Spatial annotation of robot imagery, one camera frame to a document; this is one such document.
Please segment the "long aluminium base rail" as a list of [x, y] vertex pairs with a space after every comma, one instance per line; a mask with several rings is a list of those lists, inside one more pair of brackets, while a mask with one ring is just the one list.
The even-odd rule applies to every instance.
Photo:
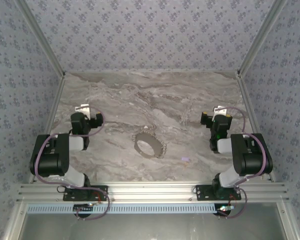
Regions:
[[[118, 203], [193, 203], [197, 201], [197, 182], [107, 182], [108, 195]], [[250, 203], [276, 203], [290, 200], [284, 183], [272, 181], [247, 181], [240, 187]], [[22, 184], [15, 199], [28, 203], [60, 203], [63, 194], [55, 185], [35, 182]]]

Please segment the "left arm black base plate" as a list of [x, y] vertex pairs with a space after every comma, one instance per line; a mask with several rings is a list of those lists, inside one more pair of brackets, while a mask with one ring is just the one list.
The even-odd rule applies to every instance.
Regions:
[[86, 202], [86, 201], [99, 201], [106, 202], [107, 197], [105, 194], [96, 190], [65, 188], [63, 193], [63, 201], [65, 202]]

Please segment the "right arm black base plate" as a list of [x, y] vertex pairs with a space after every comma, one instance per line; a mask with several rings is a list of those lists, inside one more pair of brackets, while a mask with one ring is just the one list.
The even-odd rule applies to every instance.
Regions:
[[234, 188], [213, 187], [212, 185], [196, 185], [198, 201], [230, 201], [241, 200], [241, 194]]

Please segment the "aluminium frame corner post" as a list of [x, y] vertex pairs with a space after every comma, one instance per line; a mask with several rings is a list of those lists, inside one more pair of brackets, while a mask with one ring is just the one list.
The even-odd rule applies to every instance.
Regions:
[[264, 41], [266, 40], [269, 32], [271, 31], [272, 27], [276, 23], [281, 11], [283, 10], [284, 6], [287, 4], [288, 0], [274, 0], [271, 7], [269, 8], [265, 18], [254, 37], [250, 48], [248, 49], [240, 67], [237, 70], [237, 74], [239, 78], [243, 78], [247, 73], [249, 67], [253, 63], [253, 60], [257, 56], [260, 48], [262, 47]]
[[42, 51], [46, 55], [50, 64], [52, 65], [52, 68], [54, 69], [54, 71], [57, 73], [57, 75], [60, 78], [63, 78], [64, 71], [61, 67], [61, 64], [59, 63], [57, 56], [55, 55], [54, 51], [52, 50], [52, 48], [48, 42], [48, 39], [45, 37], [43, 31], [41, 30], [39, 23], [37, 22], [35, 15], [32, 13], [26, 0], [14, 0], [14, 2], [16, 4], [16, 6], [19, 8], [25, 22], [28, 24], [32, 33], [34, 34]]

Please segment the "right black controller board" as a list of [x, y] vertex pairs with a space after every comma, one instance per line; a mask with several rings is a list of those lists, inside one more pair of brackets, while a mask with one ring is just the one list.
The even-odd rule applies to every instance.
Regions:
[[228, 217], [231, 211], [235, 208], [231, 204], [221, 204], [221, 203], [216, 203], [214, 207], [216, 210], [216, 213], [214, 213], [214, 215], [218, 217]]

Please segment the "aluminium frame lower post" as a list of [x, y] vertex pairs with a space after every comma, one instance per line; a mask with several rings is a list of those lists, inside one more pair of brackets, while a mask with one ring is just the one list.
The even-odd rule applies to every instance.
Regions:
[[27, 214], [27, 203], [17, 202], [5, 227], [3, 240], [18, 240]]
[[287, 240], [300, 240], [300, 228], [290, 202], [276, 203]]

